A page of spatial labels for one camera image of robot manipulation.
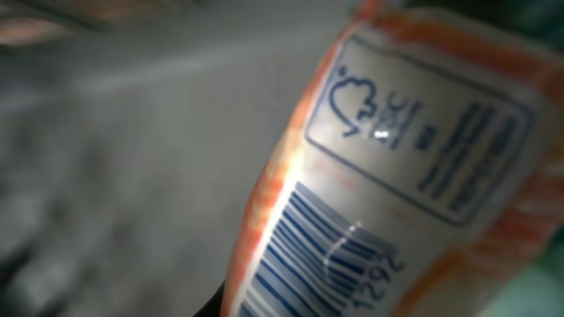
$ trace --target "orange and white packaging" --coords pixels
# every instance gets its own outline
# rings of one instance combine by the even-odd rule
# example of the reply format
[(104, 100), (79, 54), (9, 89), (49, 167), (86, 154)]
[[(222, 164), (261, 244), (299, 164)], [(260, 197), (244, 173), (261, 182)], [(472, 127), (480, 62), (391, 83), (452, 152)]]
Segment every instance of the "orange and white packaging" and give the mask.
[(475, 316), (564, 224), (561, 61), (370, 3), (256, 184), (221, 316)]

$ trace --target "blue barcode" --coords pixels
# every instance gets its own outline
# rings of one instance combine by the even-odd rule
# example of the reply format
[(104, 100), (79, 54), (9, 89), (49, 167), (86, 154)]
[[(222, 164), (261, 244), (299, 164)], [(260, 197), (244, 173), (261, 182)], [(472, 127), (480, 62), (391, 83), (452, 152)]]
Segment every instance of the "blue barcode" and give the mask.
[(240, 316), (340, 316), (374, 260), (397, 249), (297, 183), (239, 309)]

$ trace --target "package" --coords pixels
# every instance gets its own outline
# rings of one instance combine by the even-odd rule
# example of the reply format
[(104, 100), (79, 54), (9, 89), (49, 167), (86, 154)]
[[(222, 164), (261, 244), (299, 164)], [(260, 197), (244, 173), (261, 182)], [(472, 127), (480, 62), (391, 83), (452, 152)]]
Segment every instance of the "package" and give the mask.
[(475, 316), (564, 223), (561, 58), (369, 2), (245, 210), (221, 316)]

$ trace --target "blue rectangular outline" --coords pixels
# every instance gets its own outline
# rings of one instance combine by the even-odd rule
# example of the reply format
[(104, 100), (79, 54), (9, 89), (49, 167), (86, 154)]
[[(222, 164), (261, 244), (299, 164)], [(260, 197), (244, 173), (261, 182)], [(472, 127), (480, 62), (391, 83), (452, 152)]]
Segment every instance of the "blue rectangular outline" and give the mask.
[[(446, 77), (450, 80), (458, 82), (461, 85), (464, 85), (464, 86), (470, 87), (474, 90), (477, 90), (479, 92), (483, 92), (485, 94), (488, 94), (488, 95), (490, 95), (490, 96), (492, 96), (492, 97), (494, 97), (498, 100), (503, 101), (504, 103), (509, 104), (512, 107), (515, 107), (517, 110), (521, 111), (524, 114), (524, 118), (526, 120), (525, 129), (524, 129), (524, 132), (521, 135), (521, 138), (517, 141), (518, 142), (517, 147), (513, 150), (513, 153), (510, 155), (510, 157), (507, 161), (507, 164), (502, 168), (502, 170), (499, 173), (499, 175), (497, 176), (497, 178), (495, 178), (495, 180), (492, 182), (490, 187), (483, 194), (481, 200), (479, 200), (479, 202), (477, 202), (476, 206), (468, 213), (467, 217), (456, 221), (454, 219), (451, 219), (449, 217), (442, 215), (440, 212), (437, 212), (436, 210), (427, 207), (425, 204), (420, 203), (416, 199), (409, 197), (407, 194), (405, 194), (401, 190), (392, 187), (391, 185), (387, 184), (385, 181), (382, 181), (378, 177), (376, 177), (376, 176), (370, 174), (369, 172), (359, 168), (358, 166), (356, 166), (352, 162), (350, 162), (350, 161), (348, 161), (344, 158), (339, 157), (335, 152), (327, 149), (326, 147), (319, 144), (318, 142), (316, 142), (313, 138), (311, 138), (309, 136), (309, 130), (311, 128), (311, 125), (313, 124), (313, 120), (315, 119), (315, 116), (317, 115), (317, 111), (318, 111), (319, 107), (321, 106), (321, 103), (323, 101), (323, 97), (325, 96), (325, 93), (327, 92), (327, 89), (328, 89), (337, 69), (338, 69), (338, 65), (340, 64), (340, 61), (341, 61), (343, 55), (345, 54), (346, 49), (349, 47), (349, 45), (351, 45), (351, 43), (356, 43), (356, 44), (368, 49), (369, 51), (371, 51), (374, 54), (385, 55), (385, 56), (388, 56), (388, 57), (396, 57), (396, 58), (401, 59), (401, 60), (403, 60), (407, 63), (411, 63), (414, 66), (417, 66), (417, 67), (419, 67), (423, 70), (428, 70), (428, 71), (430, 71), (430, 72), (432, 72), (436, 75)], [(405, 55), (403, 53), (395, 52), (393, 50), (388, 50), (386, 48), (379, 48), (376, 45), (371, 44), (368, 41), (362, 39), (358, 35), (352, 35), (351, 37), (349, 37), (344, 42), (343, 47), (341, 48), (341, 52), (339, 53), (339, 55), (337, 56), (337, 58), (334, 62), (334, 65), (333, 65), (333, 68), (331, 69), (330, 75), (327, 78), (327, 81), (325, 82), (325, 86), (323, 87), (322, 92), (319, 95), (319, 99), (315, 104), (314, 111), (309, 117), (308, 124), (306, 126), (305, 131), (304, 131), (304, 135), (305, 135), (304, 137), (306, 138), (306, 140), (310, 144), (315, 146), (320, 151), (324, 152), (325, 154), (329, 155), (330, 157), (334, 158), (335, 160), (339, 161), (340, 163), (344, 164), (345, 166), (352, 168), (352, 170), (361, 174), (362, 176), (367, 178), (369, 181), (372, 181), (376, 185), (380, 185), (381, 187), (388, 190), (393, 195), (399, 196), (400, 198), (404, 199), (405, 201), (407, 201), (411, 205), (425, 211), (427, 214), (429, 214), (433, 217), (436, 217), (439, 220), (444, 221), (445, 223), (447, 223), (449, 225), (452, 225), (452, 226), (455, 226), (455, 227), (464, 227), (464, 226), (468, 225), (468, 223), (470, 223), (474, 219), (478, 210), (481, 209), (482, 206), (484, 205), (484, 203), (486, 202), (486, 199), (492, 194), (492, 192), (495, 190), (495, 188), (497, 188), (497, 186), (500, 184), (500, 182), (505, 178), (508, 170), (515, 164), (517, 155), (521, 152), (521, 150), (523, 148), (524, 141), (529, 136), (529, 134), (531, 133), (532, 126), (533, 126), (533, 124), (536, 120), (537, 120), (536, 119), (536, 113), (533, 110), (531, 110), (530, 108), (528, 108), (525, 105), (520, 104), (516, 100), (511, 99), (508, 95), (506, 95), (503, 92), (495, 91), (492, 88), (483, 86), (483, 85), (476, 83), (476, 82), (474, 82), (474, 81), (472, 81), (468, 78), (461, 77), (461, 76), (459, 76), (455, 73), (452, 73), (448, 70), (444, 70), (440, 67), (434, 66), (430, 63), (426, 63), (424, 61), (421, 61), (417, 58)]]

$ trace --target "gray surface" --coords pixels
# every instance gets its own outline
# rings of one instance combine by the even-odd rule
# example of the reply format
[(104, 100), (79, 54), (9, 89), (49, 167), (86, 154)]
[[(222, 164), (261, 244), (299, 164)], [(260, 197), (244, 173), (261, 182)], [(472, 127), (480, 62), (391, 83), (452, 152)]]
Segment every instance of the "gray surface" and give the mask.
[(40, 190), (21, 191), (65, 208), (42, 207), (41, 251), (13, 296), (70, 298), (72, 316), (194, 313), (224, 279), (249, 192), (347, 18), (339, 5), (212, 5), (24, 52), (45, 82), (11, 104), (46, 109), (19, 115), (43, 127), (25, 168)]

